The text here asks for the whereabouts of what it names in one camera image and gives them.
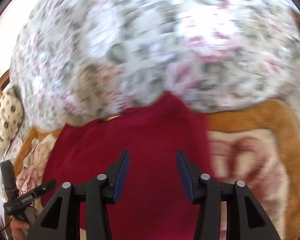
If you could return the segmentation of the person's left hand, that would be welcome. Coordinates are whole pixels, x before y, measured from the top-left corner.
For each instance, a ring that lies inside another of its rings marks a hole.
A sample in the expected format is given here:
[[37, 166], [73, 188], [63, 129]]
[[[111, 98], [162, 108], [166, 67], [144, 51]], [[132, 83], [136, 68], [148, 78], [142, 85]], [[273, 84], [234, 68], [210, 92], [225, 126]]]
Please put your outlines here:
[[10, 223], [13, 239], [24, 240], [38, 215], [39, 213], [34, 207], [28, 207], [16, 217], [13, 216]]

